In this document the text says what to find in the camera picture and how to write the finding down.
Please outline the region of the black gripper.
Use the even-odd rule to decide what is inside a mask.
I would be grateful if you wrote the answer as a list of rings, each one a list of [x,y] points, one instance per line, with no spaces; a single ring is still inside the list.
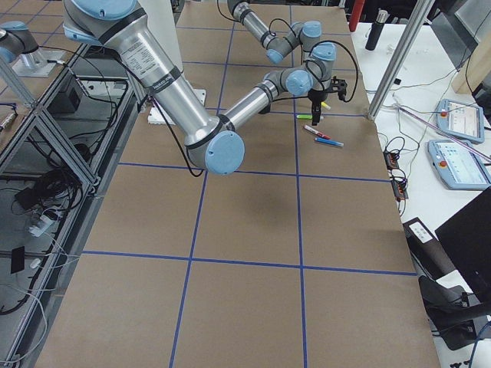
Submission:
[[[321,119],[321,103],[326,100],[326,91],[310,89],[308,99],[311,101],[311,125],[317,126]]]

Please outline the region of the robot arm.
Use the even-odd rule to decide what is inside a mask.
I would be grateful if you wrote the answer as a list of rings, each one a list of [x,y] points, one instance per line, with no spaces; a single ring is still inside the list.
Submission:
[[[273,64],[279,64],[297,47],[310,52],[320,41],[321,22],[305,21],[287,23],[288,32],[277,35],[270,25],[266,25],[250,8],[248,1],[227,1],[227,7],[233,19],[242,24],[266,50],[267,58]]]
[[[242,165],[245,144],[237,130],[276,97],[286,92],[294,97],[307,95],[313,122],[318,123],[321,102],[332,91],[336,47],[330,41],[321,41],[317,21],[294,23],[280,38],[247,1],[229,1],[230,15],[262,44],[271,62],[281,62],[301,46],[304,64],[268,73],[233,107],[212,116],[149,30],[147,13],[139,2],[65,1],[63,5],[66,37],[115,51],[147,94],[183,131],[189,160],[217,175],[229,175]]]

